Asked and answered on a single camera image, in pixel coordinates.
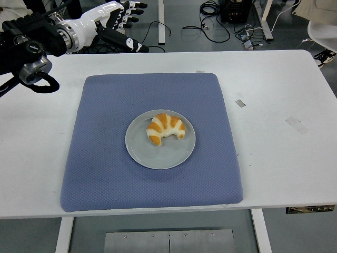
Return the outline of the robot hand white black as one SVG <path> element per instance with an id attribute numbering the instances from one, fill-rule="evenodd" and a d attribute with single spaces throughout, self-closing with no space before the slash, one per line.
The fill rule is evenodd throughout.
<path id="1" fill-rule="evenodd" d="M 95 7 L 79 19 L 68 20 L 71 46 L 69 52 L 77 52 L 90 46 L 97 38 L 121 50 L 132 53 L 147 53 L 147 46 L 125 35 L 124 29 L 138 21 L 132 15 L 141 15 L 147 4 L 138 1 L 111 1 Z"/>

